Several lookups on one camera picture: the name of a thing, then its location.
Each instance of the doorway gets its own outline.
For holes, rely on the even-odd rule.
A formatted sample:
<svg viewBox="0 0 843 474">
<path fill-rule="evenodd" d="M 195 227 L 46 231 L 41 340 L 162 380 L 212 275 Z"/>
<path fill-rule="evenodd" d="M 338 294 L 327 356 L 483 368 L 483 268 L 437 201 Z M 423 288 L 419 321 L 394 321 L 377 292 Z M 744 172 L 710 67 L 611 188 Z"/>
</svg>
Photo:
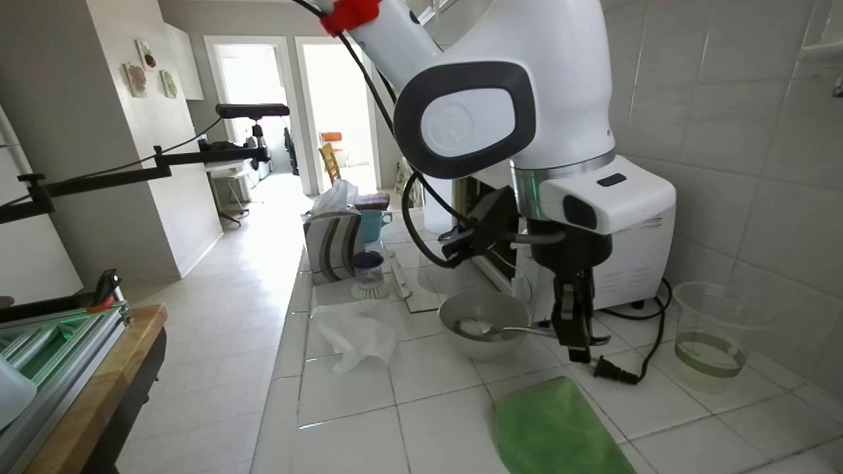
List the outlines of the doorway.
<svg viewBox="0 0 843 474">
<path fill-rule="evenodd" d="M 341 176 L 357 184 L 361 193 L 382 188 L 375 107 L 366 82 L 348 56 L 348 49 L 325 38 L 299 38 L 302 80 L 306 92 L 309 130 L 306 136 L 315 151 L 325 146 L 329 134 L 338 151 Z M 325 165 L 319 169 L 319 188 L 327 190 L 329 180 Z"/>
<path fill-rule="evenodd" d="M 205 38 L 212 74 L 217 82 L 220 103 L 291 103 L 288 95 L 288 43 L 282 38 Z M 225 122 L 230 140 L 244 146 L 253 134 L 250 118 Z M 261 118 L 266 136 L 269 169 L 259 173 L 291 173 L 299 164 L 286 148 L 291 115 Z"/>
</svg>

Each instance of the countertop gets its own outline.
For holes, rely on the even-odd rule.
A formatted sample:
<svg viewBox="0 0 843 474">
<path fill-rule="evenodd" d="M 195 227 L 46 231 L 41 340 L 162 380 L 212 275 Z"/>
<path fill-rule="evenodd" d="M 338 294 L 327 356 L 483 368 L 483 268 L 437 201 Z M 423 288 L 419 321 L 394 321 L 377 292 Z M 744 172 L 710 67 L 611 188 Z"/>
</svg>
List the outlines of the countertop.
<svg viewBox="0 0 843 474">
<path fill-rule="evenodd" d="M 99 447 L 99 440 L 138 376 L 138 368 L 159 340 L 165 321 L 165 306 L 133 307 L 128 332 L 103 358 L 100 368 L 91 376 L 28 472 L 71 474 L 84 468 L 91 454 Z"/>
</svg>

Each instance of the green cloth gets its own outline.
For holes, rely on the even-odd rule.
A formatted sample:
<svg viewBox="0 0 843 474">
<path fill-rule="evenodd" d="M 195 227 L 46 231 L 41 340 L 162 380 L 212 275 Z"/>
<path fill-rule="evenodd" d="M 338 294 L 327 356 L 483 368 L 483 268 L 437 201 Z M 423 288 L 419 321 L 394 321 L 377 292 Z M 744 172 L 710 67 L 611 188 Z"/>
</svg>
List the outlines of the green cloth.
<svg viewBox="0 0 843 474">
<path fill-rule="evenodd" d="M 493 438 L 511 474 L 635 474 L 569 380 L 502 397 L 493 409 Z"/>
</svg>

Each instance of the white tiled wall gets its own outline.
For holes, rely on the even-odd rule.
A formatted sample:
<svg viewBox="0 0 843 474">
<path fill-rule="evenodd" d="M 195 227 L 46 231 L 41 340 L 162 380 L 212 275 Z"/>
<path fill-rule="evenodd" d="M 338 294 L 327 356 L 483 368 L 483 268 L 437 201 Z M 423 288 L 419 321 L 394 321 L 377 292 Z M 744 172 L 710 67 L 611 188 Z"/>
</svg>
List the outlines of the white tiled wall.
<svg viewBox="0 0 843 474">
<path fill-rule="evenodd" d="M 757 348 L 843 397 L 843 0 L 605 0 L 620 151 L 681 190 L 670 277 L 740 288 Z"/>
</svg>

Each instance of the red part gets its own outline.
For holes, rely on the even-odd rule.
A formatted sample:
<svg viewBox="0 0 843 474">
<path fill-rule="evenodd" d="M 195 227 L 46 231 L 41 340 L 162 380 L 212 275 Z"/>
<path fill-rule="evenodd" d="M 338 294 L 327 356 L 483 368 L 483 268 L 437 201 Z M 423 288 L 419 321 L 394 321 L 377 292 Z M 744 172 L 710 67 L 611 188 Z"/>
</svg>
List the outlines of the red part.
<svg viewBox="0 0 843 474">
<path fill-rule="evenodd" d="M 341 38 L 348 28 L 370 23 L 379 15 L 379 0 L 338 0 L 336 11 L 321 15 L 325 32 Z"/>
</svg>

